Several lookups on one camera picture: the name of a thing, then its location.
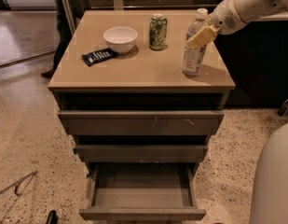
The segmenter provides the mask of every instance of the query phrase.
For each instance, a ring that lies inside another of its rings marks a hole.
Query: bowl
[[[137,32],[130,27],[117,26],[108,29],[103,38],[109,49],[118,54],[127,54],[135,46]]]

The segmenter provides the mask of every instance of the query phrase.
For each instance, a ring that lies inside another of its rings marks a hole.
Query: clear bottle
[[[205,23],[208,16],[208,10],[200,8],[197,11],[197,16],[189,26],[186,40],[194,35]],[[188,76],[194,77],[199,74],[203,55],[205,54],[207,45],[199,49],[191,49],[188,45],[185,47],[185,55],[183,60],[182,72]]]

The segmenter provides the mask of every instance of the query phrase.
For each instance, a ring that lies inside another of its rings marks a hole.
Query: floor
[[[54,16],[0,11],[0,63],[54,49]],[[46,223],[56,210],[60,224],[142,224],[84,221],[78,214],[88,205],[89,179],[58,120],[48,80],[40,76],[51,66],[52,55],[46,55],[0,69],[0,190],[37,171],[21,183],[18,196],[14,188],[0,195],[0,223]],[[287,122],[274,109],[227,109],[193,180],[198,207],[207,215],[183,224],[248,224],[257,159]]]

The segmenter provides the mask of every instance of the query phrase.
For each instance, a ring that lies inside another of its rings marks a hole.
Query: soda can
[[[163,49],[165,46],[168,20],[161,14],[154,14],[150,19],[149,46],[150,49]]]

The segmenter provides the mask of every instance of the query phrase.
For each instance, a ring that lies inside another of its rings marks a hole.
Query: terrazzo floor
[[[45,44],[42,48],[53,48],[56,40],[51,38]],[[8,54],[8,48],[2,52]],[[46,223],[53,209],[60,224],[143,224],[84,221],[78,214],[79,208],[88,205],[88,172],[74,155],[74,142],[59,122],[48,80],[40,76],[51,66],[52,55],[48,55],[0,69],[0,190],[37,171],[21,183],[19,196],[14,189],[0,195],[0,223]],[[248,224],[254,171],[262,146],[288,122],[288,116],[280,118],[274,109],[225,112],[193,180],[198,207],[206,209],[207,215],[202,221],[183,224]]]

